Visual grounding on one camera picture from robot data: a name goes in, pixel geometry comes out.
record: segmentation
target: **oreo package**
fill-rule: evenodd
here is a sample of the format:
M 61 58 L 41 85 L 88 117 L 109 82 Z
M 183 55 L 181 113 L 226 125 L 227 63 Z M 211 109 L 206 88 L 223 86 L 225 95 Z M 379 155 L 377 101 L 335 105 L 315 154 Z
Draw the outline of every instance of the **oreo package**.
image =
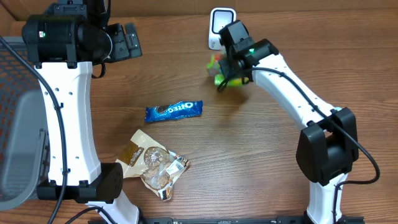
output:
M 203 102 L 181 101 L 174 105 L 147 107 L 145 122 L 167 121 L 171 119 L 183 119 L 201 115 Z

